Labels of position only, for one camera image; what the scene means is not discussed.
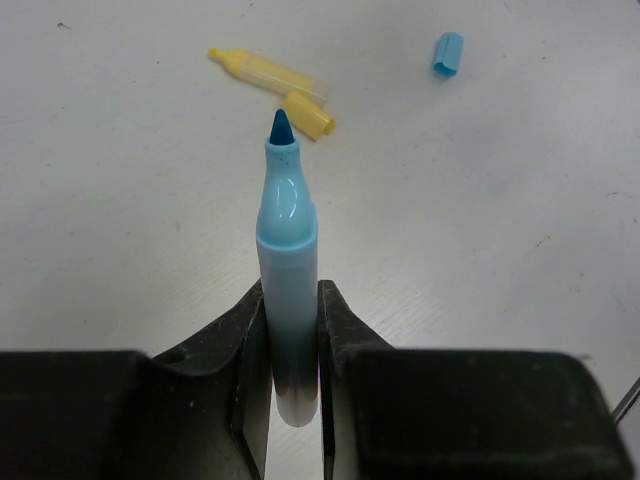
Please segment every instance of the blue marker tip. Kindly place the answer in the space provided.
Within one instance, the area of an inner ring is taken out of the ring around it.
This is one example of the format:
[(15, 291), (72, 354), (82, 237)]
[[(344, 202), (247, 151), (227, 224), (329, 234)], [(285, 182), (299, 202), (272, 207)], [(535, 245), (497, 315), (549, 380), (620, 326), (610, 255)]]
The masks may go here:
[(293, 132), (289, 119), (284, 110), (279, 109), (273, 119), (273, 127), (271, 127), (271, 136), (269, 137), (271, 145), (291, 145), (293, 143)]

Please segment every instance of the white table surface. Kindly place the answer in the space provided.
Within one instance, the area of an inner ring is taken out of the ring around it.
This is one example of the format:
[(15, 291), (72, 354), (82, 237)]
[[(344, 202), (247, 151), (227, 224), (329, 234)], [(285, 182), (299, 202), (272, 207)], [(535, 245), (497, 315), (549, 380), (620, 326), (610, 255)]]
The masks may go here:
[[(466, 44), (442, 81), (448, 30)], [(620, 400), (640, 374), (635, 0), (5, 1), (0, 348), (155, 354), (257, 279), (280, 100), (211, 47), (331, 86), (338, 128), (302, 140), (319, 268), (369, 325), (586, 355)], [(318, 418), (273, 415), (267, 478), (320, 462)]]

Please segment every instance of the translucent marker barrel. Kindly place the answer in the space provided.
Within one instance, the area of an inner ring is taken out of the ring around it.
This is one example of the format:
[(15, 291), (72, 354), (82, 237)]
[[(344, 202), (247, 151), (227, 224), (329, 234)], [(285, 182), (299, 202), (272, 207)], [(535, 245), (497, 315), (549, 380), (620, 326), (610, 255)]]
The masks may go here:
[(321, 82), (247, 50), (209, 50), (233, 76), (281, 95), (299, 92), (313, 103), (323, 106), (327, 90)]
[(278, 411), (301, 427), (318, 407), (318, 220), (283, 110), (265, 142), (256, 245)]

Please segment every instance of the yellow marker cap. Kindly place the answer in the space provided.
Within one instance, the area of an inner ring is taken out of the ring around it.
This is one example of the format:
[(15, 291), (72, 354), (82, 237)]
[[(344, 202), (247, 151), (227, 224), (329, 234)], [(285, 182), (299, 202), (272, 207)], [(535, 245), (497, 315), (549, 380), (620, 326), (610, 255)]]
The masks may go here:
[(289, 121), (302, 133), (313, 140), (322, 135), (329, 135), (336, 128), (336, 122), (327, 112), (298, 92), (289, 93), (282, 109), (287, 113)]

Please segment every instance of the light blue marker grip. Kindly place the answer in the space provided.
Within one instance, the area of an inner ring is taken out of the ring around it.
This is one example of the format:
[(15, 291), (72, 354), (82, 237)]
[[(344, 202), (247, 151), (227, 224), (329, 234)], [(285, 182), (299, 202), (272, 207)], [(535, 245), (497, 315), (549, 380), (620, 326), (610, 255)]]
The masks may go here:
[(454, 32), (447, 32), (438, 41), (433, 57), (433, 69), (441, 75), (452, 77), (460, 66), (464, 37)]
[(256, 226), (260, 276), (278, 411), (286, 423), (300, 427), (318, 406), (318, 219), (298, 141), (274, 145), (267, 139), (265, 151)]

